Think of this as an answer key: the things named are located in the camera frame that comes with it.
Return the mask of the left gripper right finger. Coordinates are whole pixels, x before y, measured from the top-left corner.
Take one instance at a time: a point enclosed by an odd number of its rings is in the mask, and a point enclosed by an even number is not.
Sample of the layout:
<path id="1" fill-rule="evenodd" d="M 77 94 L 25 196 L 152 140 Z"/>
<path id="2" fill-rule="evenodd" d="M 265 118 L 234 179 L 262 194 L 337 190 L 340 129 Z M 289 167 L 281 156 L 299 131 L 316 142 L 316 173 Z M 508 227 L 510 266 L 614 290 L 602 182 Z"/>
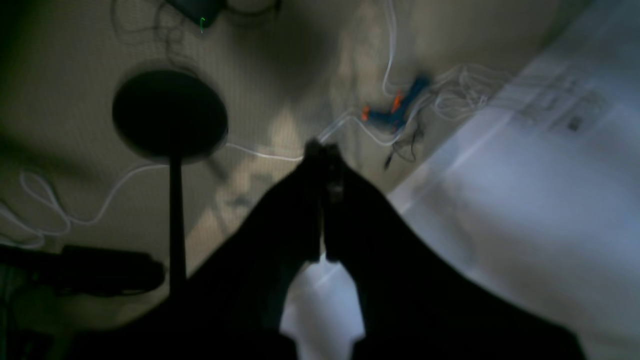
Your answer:
<path id="1" fill-rule="evenodd" d="M 503 300 L 439 257 L 336 145 L 320 148 L 324 242 L 354 281 L 354 360 L 583 360 L 573 332 Z"/>

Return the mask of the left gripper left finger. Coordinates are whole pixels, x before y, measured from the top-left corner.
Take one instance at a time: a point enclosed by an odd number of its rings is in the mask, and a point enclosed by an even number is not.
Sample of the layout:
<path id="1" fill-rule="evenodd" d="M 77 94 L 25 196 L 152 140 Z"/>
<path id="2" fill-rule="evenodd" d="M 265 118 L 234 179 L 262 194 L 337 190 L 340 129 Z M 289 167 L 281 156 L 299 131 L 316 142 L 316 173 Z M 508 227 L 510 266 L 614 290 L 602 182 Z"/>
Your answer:
<path id="1" fill-rule="evenodd" d="M 237 231 L 165 300 L 129 324 L 76 337 L 67 360 L 296 360 L 280 331 L 290 285 L 320 259 L 322 146 L 258 201 Z"/>

